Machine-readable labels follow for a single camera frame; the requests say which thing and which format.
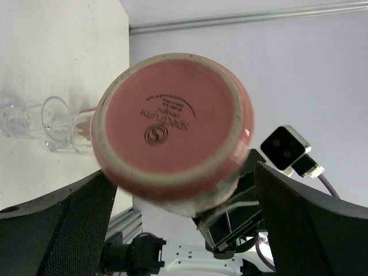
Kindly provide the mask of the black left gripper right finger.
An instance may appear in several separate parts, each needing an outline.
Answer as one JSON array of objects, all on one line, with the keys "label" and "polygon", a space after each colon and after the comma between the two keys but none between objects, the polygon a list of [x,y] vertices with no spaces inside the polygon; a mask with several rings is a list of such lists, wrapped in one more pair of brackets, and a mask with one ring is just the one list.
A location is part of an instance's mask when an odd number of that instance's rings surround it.
[{"label": "black left gripper right finger", "polygon": [[264,163],[254,179],[277,275],[367,275],[367,208]]}]

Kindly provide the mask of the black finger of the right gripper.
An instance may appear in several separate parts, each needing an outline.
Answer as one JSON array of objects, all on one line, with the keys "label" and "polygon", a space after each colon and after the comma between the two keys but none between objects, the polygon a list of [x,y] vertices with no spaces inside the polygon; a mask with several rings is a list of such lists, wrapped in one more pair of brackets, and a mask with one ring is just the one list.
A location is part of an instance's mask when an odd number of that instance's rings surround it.
[{"label": "black finger of the right gripper", "polygon": [[258,202],[254,168],[265,158],[252,149],[241,170],[233,195],[220,206],[202,212],[193,218],[197,230],[205,239],[205,248],[212,253],[235,253],[247,250],[240,239],[256,238],[266,232],[265,222]]}]

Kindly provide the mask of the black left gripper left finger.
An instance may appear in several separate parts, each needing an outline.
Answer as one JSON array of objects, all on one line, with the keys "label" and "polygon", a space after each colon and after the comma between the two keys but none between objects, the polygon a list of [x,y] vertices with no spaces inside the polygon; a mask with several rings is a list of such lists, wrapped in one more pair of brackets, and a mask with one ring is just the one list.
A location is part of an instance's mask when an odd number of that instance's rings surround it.
[{"label": "black left gripper left finger", "polygon": [[1,276],[96,275],[116,192],[97,171],[1,210]]}]

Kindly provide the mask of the faceted clear glass cup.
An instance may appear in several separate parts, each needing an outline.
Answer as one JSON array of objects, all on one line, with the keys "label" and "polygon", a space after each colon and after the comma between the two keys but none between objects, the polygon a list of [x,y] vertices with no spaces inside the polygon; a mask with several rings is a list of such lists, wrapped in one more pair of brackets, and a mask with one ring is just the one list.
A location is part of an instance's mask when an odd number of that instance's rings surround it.
[{"label": "faceted clear glass cup", "polygon": [[57,96],[48,97],[41,108],[46,145],[51,152],[93,155],[93,148],[78,147],[74,142],[75,117],[66,102]]}]

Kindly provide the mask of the pink patterned ceramic mug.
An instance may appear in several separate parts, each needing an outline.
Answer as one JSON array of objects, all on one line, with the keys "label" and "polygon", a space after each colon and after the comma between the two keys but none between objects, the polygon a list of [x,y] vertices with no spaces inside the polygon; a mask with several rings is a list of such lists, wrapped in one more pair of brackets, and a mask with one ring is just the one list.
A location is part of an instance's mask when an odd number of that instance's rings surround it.
[{"label": "pink patterned ceramic mug", "polygon": [[234,193],[253,130],[251,100],[234,73],[199,55],[167,53],[110,84],[90,138],[115,185],[195,217]]}]

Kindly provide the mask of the small clear glass cup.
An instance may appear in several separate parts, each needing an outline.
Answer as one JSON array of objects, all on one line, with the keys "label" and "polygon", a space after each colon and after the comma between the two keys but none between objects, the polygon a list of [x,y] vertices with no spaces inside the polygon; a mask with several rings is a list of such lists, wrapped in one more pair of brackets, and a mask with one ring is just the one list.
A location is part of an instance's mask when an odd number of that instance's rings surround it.
[{"label": "small clear glass cup", "polygon": [[41,118],[40,103],[11,105],[4,109],[1,130],[7,137],[41,139],[45,129]]}]

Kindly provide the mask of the salmon pink mug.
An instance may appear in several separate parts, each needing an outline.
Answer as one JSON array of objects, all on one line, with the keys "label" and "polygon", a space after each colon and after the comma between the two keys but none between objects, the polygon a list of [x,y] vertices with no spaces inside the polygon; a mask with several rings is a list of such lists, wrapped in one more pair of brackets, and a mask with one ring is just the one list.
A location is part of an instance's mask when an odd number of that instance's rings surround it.
[{"label": "salmon pink mug", "polygon": [[91,147],[91,122],[94,117],[96,107],[81,111],[74,120],[74,142],[78,147]]}]

